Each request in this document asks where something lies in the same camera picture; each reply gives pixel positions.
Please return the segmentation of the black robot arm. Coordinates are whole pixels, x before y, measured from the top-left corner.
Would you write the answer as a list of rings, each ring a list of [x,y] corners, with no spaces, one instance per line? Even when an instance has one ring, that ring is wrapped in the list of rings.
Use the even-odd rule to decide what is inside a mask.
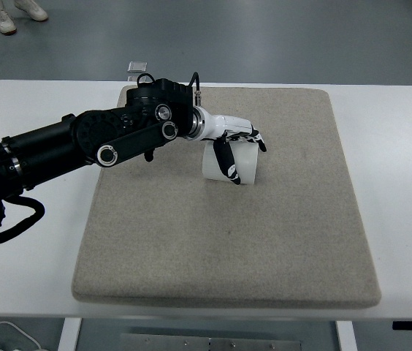
[[[0,244],[45,214],[23,192],[86,165],[112,167],[192,133],[199,76],[188,85],[151,79],[126,92],[126,104],[110,110],[69,114],[56,124],[0,140]]]

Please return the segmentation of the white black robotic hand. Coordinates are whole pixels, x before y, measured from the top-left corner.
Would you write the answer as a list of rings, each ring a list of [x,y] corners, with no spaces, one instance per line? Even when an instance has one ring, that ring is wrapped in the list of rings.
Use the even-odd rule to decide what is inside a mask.
[[[211,115],[203,107],[194,107],[192,121],[191,131],[185,139],[212,141],[218,169],[233,184],[240,185],[242,179],[237,170],[231,142],[257,143],[262,152],[267,151],[259,131],[247,119]]]

